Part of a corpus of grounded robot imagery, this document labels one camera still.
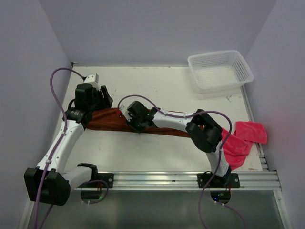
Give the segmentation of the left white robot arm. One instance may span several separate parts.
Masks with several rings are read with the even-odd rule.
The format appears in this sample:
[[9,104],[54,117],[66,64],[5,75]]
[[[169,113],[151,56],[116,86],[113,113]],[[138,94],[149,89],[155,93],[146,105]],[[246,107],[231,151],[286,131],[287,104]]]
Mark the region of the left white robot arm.
[[83,184],[88,187],[98,184],[98,169],[94,164],[80,163],[67,173],[64,169],[75,144],[92,120],[93,113],[111,108],[112,102],[105,85],[77,85],[75,98],[68,105],[50,149],[35,168],[27,168],[24,173],[31,201],[63,206],[74,189]]

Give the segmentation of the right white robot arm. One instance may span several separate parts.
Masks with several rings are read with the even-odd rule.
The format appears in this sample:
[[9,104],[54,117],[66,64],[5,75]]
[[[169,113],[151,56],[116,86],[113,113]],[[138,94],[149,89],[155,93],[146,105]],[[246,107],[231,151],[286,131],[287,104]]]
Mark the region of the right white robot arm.
[[222,149],[223,130],[203,110],[198,109],[194,114],[163,111],[155,107],[149,110],[141,102],[134,101],[128,107],[121,105],[119,111],[126,124],[139,134],[149,128],[167,128],[188,134],[194,145],[206,153],[214,185],[224,187],[229,182],[231,167]]

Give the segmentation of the brown towel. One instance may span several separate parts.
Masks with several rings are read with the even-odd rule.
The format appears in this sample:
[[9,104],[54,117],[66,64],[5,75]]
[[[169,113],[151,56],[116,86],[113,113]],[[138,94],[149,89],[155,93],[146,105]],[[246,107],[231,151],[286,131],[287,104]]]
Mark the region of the brown towel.
[[[126,124],[126,119],[123,116],[118,115],[116,108],[108,108],[94,112],[92,120],[87,125],[87,129],[138,133]],[[170,128],[148,127],[143,133],[190,138],[188,133]]]

